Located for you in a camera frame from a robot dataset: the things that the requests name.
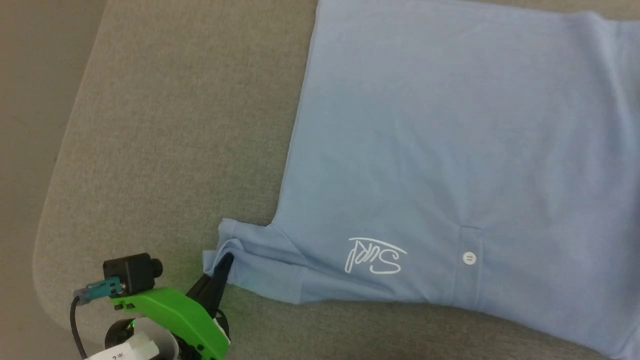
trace teal connector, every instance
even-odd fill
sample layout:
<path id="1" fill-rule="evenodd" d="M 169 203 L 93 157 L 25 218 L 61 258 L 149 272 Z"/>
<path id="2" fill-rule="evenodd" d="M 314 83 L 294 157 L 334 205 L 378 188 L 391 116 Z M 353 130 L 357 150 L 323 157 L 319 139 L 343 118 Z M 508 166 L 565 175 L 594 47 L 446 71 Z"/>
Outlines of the teal connector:
<path id="1" fill-rule="evenodd" d="M 78 305 L 85 305 L 92 300 L 101 297 L 109 297 L 122 292 L 122 284 L 119 277 L 110 277 L 103 281 L 98 281 L 74 291 L 74 297 L 79 297 Z"/>

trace green plastic part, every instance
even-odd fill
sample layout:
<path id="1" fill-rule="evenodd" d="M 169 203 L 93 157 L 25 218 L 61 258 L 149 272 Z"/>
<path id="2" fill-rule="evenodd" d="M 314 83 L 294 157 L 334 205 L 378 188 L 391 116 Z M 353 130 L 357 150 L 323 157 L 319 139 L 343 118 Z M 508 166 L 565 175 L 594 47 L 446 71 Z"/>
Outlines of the green plastic part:
<path id="1" fill-rule="evenodd" d="M 193 346 L 203 360 L 222 360 L 229 340 L 195 300 L 171 288 L 156 288 L 128 297 L 112 298 L 130 313 L 141 313 Z"/>

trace white label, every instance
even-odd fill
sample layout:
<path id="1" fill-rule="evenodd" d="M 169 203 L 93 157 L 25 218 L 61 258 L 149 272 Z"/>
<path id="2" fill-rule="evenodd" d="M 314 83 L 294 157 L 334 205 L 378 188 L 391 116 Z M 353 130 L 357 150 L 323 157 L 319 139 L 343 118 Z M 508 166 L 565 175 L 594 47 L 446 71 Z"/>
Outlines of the white label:
<path id="1" fill-rule="evenodd" d="M 127 360 L 131 353 L 131 345 L 122 343 L 91 356 L 88 360 Z"/>
<path id="2" fill-rule="evenodd" d="M 160 350 L 153 341 L 135 348 L 127 360 L 150 360 L 160 354 Z"/>

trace robotic arm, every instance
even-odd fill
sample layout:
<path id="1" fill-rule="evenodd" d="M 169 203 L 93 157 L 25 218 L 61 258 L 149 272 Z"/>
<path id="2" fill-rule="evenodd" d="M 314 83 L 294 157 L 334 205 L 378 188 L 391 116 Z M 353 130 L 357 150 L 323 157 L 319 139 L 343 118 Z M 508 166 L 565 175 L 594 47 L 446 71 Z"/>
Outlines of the robotic arm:
<path id="1" fill-rule="evenodd" d="M 86 353 L 77 335 L 75 307 L 100 297 L 110 297 L 116 310 L 141 313 L 170 331 L 179 353 L 173 359 L 160 356 L 153 360 L 203 359 L 222 360 L 230 345 L 227 319 L 220 311 L 220 301 L 233 263 L 233 255 L 223 256 L 214 275 L 203 275 L 186 293 L 171 288 L 155 288 L 155 278 L 162 272 L 162 263 L 143 253 L 105 261 L 105 280 L 74 291 L 71 328 L 83 359 Z M 105 348 L 117 346 L 135 333 L 136 319 L 114 323 L 106 334 Z"/>

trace gray floor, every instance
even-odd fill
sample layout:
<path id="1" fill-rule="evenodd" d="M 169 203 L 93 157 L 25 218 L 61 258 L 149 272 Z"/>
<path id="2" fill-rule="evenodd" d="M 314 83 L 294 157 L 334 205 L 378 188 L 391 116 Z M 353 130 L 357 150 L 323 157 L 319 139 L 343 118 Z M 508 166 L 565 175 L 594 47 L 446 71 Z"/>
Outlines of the gray floor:
<path id="1" fill-rule="evenodd" d="M 56 155 L 104 5 L 104 0 L 0 0 L 2 360 L 78 356 L 68 329 L 57 326 L 36 299 L 31 258 Z M 51 281 L 56 281 L 55 271 Z"/>

